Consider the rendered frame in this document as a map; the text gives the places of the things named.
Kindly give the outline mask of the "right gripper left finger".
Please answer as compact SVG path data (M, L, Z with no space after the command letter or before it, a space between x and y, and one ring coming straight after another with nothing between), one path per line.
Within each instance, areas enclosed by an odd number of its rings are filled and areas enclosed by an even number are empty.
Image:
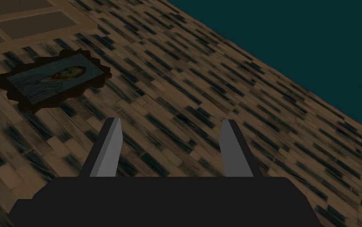
M122 144L120 118L107 118L80 170L79 177L115 177Z

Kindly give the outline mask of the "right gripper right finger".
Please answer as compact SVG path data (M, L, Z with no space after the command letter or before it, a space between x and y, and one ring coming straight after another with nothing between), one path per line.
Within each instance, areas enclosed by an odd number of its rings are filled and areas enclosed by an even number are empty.
M263 177L235 120L222 121L219 145L226 177Z

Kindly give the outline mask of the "framed portrait painting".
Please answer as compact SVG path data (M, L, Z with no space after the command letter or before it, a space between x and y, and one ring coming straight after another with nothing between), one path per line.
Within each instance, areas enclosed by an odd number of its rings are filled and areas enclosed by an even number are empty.
M58 56L40 57L0 74L0 89L7 91L9 100L18 102L19 111L36 113L57 108L88 88L101 88L111 77L110 68L89 50L64 49Z

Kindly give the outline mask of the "brown panelled door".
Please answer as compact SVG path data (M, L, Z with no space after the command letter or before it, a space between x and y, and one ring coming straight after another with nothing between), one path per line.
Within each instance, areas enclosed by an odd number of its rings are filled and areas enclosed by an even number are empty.
M0 0L0 54L96 27L69 0Z

